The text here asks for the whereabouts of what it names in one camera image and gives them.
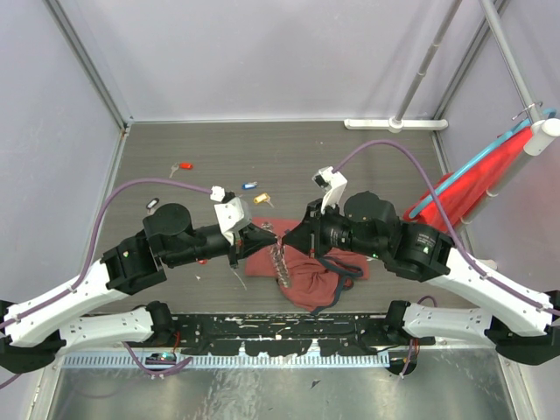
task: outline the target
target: black mount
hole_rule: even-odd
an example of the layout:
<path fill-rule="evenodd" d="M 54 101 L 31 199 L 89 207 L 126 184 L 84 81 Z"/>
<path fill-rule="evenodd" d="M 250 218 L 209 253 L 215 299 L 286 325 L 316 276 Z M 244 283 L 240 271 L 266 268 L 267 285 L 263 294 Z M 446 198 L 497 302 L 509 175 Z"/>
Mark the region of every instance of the black mount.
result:
<path fill-rule="evenodd" d="M 283 238 L 285 245 L 314 258 L 332 248 L 377 257 L 387 271 L 419 282 L 449 274 L 445 264 L 453 241 L 448 235 L 427 225 L 401 221 L 390 202 L 369 191 L 346 201 L 346 216 L 330 206 L 322 214 L 322 201 L 307 205 L 302 222 Z"/>

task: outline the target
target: gray wall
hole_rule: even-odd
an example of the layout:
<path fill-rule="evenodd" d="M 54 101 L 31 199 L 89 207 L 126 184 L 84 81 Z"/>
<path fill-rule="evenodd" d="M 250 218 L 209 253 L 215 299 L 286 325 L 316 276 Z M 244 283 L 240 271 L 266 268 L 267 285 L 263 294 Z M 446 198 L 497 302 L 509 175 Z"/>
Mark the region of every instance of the gray wall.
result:
<path fill-rule="evenodd" d="M 0 2 L 0 56 L 0 298 L 19 302 L 77 274 L 119 132 L 42 2 Z M 1 418 L 38 377 L 0 391 Z"/>
<path fill-rule="evenodd" d="M 535 98 L 560 107 L 560 3 L 512 0 L 503 24 Z M 446 117 L 443 133 L 453 169 L 460 167 L 499 134 L 511 128 L 521 111 L 508 70 L 492 38 L 484 47 Z M 560 288 L 560 143 L 553 143 L 472 224 L 474 247 L 492 257 L 515 281 L 549 291 Z M 525 367 L 539 418 L 557 418 L 560 360 Z"/>
<path fill-rule="evenodd" d="M 137 121 L 392 116 L 452 0 L 61 0 Z M 465 0 L 412 102 L 429 117 L 480 20 Z"/>

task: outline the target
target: white bracket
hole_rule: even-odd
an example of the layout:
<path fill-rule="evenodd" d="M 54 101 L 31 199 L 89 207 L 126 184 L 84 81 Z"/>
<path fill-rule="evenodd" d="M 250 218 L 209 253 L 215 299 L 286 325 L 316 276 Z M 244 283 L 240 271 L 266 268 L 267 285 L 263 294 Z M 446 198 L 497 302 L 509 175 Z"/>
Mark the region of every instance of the white bracket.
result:
<path fill-rule="evenodd" d="M 313 176 L 313 181 L 325 192 L 323 203 L 321 204 L 322 214 L 325 214 L 325 209 L 328 206 L 335 207 L 339 204 L 344 189 L 348 184 L 347 179 L 340 172 L 333 173 L 332 166 L 319 169 Z"/>
<path fill-rule="evenodd" d="M 388 130 L 391 133 L 400 133 L 402 130 L 427 130 L 440 131 L 449 127 L 447 120 L 401 120 L 394 117 L 389 119 L 374 120 L 344 120 L 344 125 L 349 130 Z"/>
<path fill-rule="evenodd" d="M 560 137 L 560 120 L 549 118 L 535 122 L 531 126 L 533 136 L 525 144 L 523 149 L 530 156 L 540 155 L 555 138 Z"/>
<path fill-rule="evenodd" d="M 213 207 L 221 234 L 233 245 L 235 232 L 245 228 L 252 221 L 249 205 L 239 197 L 235 197 L 227 203 L 214 204 Z"/>

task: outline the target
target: maroon cloth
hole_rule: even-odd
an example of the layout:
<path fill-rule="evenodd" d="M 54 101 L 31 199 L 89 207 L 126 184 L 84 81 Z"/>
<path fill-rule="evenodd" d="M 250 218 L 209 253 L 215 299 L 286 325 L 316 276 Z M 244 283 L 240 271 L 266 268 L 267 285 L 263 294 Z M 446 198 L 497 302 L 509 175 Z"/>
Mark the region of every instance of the maroon cloth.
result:
<path fill-rule="evenodd" d="M 297 220 L 267 219 L 255 217 L 253 223 L 260 227 L 265 221 L 272 224 L 274 233 L 283 236 L 286 230 L 298 225 Z M 332 250 L 329 254 L 345 264 L 355 265 L 362 269 L 363 276 L 369 278 L 369 267 L 366 257 L 352 252 Z M 339 283 L 339 275 L 326 269 L 314 258 L 296 251 L 292 247 L 285 247 L 284 260 L 290 273 L 291 287 L 280 285 L 282 293 L 295 305 L 307 311 L 314 311 L 318 307 L 328 306 L 334 300 L 334 292 Z M 261 249 L 247 259 L 245 275 L 249 277 L 276 277 L 277 273 L 272 265 L 269 248 Z"/>

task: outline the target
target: metal rod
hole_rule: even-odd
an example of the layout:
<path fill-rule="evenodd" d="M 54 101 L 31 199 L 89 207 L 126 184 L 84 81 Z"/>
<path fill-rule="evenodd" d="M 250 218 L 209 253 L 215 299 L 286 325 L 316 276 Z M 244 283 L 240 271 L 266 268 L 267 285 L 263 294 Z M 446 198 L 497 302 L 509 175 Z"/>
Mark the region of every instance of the metal rod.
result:
<path fill-rule="evenodd" d="M 506 38 L 506 33 L 501 27 L 501 20 L 500 20 L 500 16 L 498 15 L 498 11 L 494 7 L 494 3 L 492 0 L 479 0 L 479 1 L 480 1 L 480 5 L 484 9 L 484 13 L 486 14 L 486 20 L 488 21 L 488 25 L 490 26 L 490 29 L 492 30 L 492 33 L 496 38 L 496 42 L 498 43 L 498 47 L 500 48 L 501 56 L 506 62 L 509 75 L 511 76 L 512 81 L 514 81 L 515 88 L 517 89 L 517 93 L 521 98 L 523 107 L 527 109 L 528 118 L 532 123 L 536 123 L 537 121 L 543 119 L 541 108 L 535 104 L 536 101 L 535 99 L 533 99 L 533 95 L 530 93 L 529 87 L 527 86 L 527 83 L 525 83 L 525 80 L 523 79 L 521 69 L 517 65 L 515 56 L 511 48 L 509 47 L 508 39 Z"/>
<path fill-rule="evenodd" d="M 426 72 L 428 71 L 428 67 L 430 66 L 431 61 L 436 55 L 436 52 L 438 51 L 439 45 L 441 44 L 441 41 L 444 39 L 447 29 L 449 28 L 449 25 L 451 24 L 453 18 L 455 17 L 455 13 L 457 12 L 457 9 L 461 5 L 461 1 L 462 0 L 454 0 L 453 4 L 445 14 L 444 21 L 439 26 L 439 29 L 437 30 L 436 36 L 434 37 L 433 41 L 431 41 L 431 45 L 428 48 L 428 51 L 426 52 L 426 55 L 422 60 L 422 64 L 420 65 L 420 68 L 416 72 L 416 76 L 414 76 L 414 80 L 412 81 L 412 84 L 409 87 L 409 91 L 404 96 L 404 100 L 402 101 L 401 106 L 399 107 L 399 110 L 395 115 L 395 121 L 400 122 L 403 119 L 404 113 L 406 112 L 407 108 L 412 102 L 412 98 L 414 98 L 415 93 L 420 87 L 420 83 L 422 83 L 422 80 L 426 75 Z"/>
<path fill-rule="evenodd" d="M 496 10 L 498 11 L 498 14 L 500 16 L 508 7 L 509 3 L 510 0 L 495 0 Z M 455 94 L 459 90 L 459 87 L 461 86 L 469 70 L 476 62 L 476 59 L 479 57 L 482 46 L 486 43 L 489 36 L 490 26 L 488 25 L 487 19 L 483 17 L 482 21 L 479 24 L 479 28 L 476 31 L 476 34 L 474 35 L 474 37 L 472 37 L 471 43 L 466 49 L 466 54 L 461 60 L 461 64 L 459 64 L 457 70 L 455 71 L 455 74 L 451 78 L 451 81 L 447 85 L 447 88 L 442 95 L 439 106 L 437 107 L 437 110 L 433 117 L 434 120 L 441 120 L 445 117 L 447 107 L 455 97 Z"/>
<path fill-rule="evenodd" d="M 117 107 L 109 89 L 97 71 L 97 67 L 86 51 L 86 47 L 82 44 L 78 33 L 60 5 L 60 0 L 43 0 L 43 2 L 45 3 L 47 9 L 51 12 L 53 19 L 56 21 L 62 34 L 68 41 L 70 48 L 72 48 L 73 52 L 76 54 L 78 61 L 81 63 L 84 71 L 94 85 L 95 90 L 97 90 L 109 112 L 115 119 L 116 124 L 121 130 L 126 129 L 126 118 L 128 118 L 128 116 L 123 115 Z"/>

